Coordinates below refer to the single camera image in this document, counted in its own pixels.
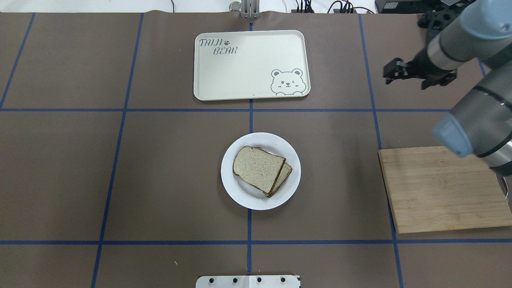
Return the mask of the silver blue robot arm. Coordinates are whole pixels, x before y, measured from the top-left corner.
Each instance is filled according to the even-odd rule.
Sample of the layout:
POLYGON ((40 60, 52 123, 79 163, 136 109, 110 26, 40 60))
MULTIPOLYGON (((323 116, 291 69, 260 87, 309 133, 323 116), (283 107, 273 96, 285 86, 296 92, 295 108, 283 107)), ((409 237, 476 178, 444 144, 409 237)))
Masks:
POLYGON ((489 72, 442 117, 432 134, 455 155, 473 154, 503 178, 512 174, 511 22, 510 0, 477 0, 413 60, 395 58, 383 68, 387 84, 418 78, 426 89, 446 86, 457 68, 481 60, 489 72))

